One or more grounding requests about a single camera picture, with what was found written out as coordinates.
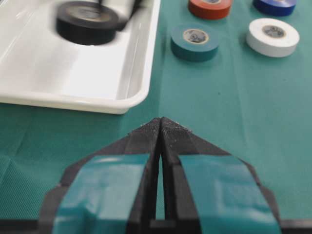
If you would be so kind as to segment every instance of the white tray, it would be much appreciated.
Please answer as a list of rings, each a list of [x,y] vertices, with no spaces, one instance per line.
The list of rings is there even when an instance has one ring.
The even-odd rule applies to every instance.
[[[64,0],[0,0],[0,102],[124,114],[148,95],[160,0],[114,41],[84,46],[54,31]],[[132,0],[106,0],[129,14]]]

